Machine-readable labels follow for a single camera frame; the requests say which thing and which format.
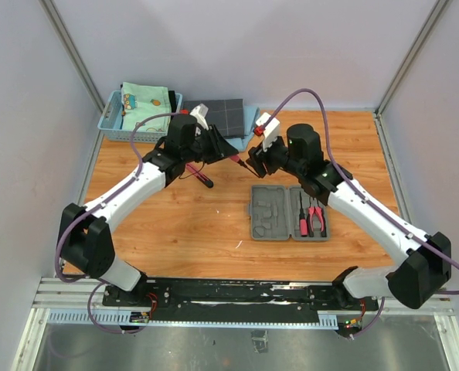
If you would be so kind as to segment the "pink screwdriver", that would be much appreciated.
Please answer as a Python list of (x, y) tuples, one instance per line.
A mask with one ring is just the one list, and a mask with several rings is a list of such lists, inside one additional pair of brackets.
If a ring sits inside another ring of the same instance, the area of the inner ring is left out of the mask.
[(248, 164), (244, 160), (242, 160), (238, 155), (230, 156), (229, 159), (231, 159), (233, 162), (235, 162), (239, 166), (245, 168), (247, 171), (249, 171), (251, 174), (255, 175), (256, 177), (259, 177), (259, 175), (255, 173), (255, 171), (252, 170), (252, 168), (249, 167)]
[(299, 228), (300, 228), (300, 234), (302, 237), (307, 237), (308, 236), (308, 223), (307, 223), (307, 218), (305, 214), (305, 210), (303, 207), (303, 199), (302, 199), (302, 194), (299, 193)]

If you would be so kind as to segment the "grey plastic tool case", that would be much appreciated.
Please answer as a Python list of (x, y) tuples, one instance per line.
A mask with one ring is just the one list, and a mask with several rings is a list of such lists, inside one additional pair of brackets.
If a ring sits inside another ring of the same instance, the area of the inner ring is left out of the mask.
[(302, 194), (303, 207), (308, 218), (310, 206), (308, 195), (299, 185), (254, 185), (250, 189), (250, 236), (259, 241), (295, 240), (301, 242), (325, 242), (330, 239), (328, 214), (325, 205), (318, 199), (323, 209), (326, 238), (316, 230), (313, 237), (302, 237), (299, 228), (299, 193)]

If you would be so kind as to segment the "pink black pliers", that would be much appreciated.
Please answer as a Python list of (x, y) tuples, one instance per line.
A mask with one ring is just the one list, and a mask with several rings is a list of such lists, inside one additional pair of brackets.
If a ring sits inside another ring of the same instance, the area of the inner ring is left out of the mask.
[[(310, 197), (310, 206), (308, 207), (308, 236), (313, 237), (315, 231), (320, 233), (320, 236), (326, 238), (326, 227), (323, 209), (319, 206), (315, 198)], [(318, 222), (318, 227), (314, 227), (314, 221)]]

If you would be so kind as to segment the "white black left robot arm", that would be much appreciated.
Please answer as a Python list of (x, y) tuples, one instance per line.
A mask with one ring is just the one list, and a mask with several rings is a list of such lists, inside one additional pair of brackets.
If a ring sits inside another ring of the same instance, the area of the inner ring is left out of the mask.
[(112, 233), (148, 197), (180, 177), (187, 164), (210, 165), (237, 153), (204, 118), (173, 115), (167, 135), (138, 156), (131, 174), (85, 206), (71, 203), (63, 210), (55, 260), (65, 260), (84, 277), (115, 286), (129, 305), (142, 304), (149, 296), (147, 276), (119, 258)]

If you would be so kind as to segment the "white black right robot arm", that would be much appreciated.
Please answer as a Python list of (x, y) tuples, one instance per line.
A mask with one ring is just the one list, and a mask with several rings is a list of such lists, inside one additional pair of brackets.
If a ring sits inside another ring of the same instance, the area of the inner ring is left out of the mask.
[(430, 235), (401, 219), (365, 191), (343, 167), (325, 159), (320, 135), (309, 124), (294, 124), (287, 136), (278, 122), (262, 129), (263, 140), (247, 159), (259, 177), (283, 170), (302, 189), (364, 230), (393, 260), (391, 267), (350, 267), (334, 280), (333, 302), (349, 309), (365, 297), (393, 297), (420, 308), (451, 278), (451, 242), (441, 232)]

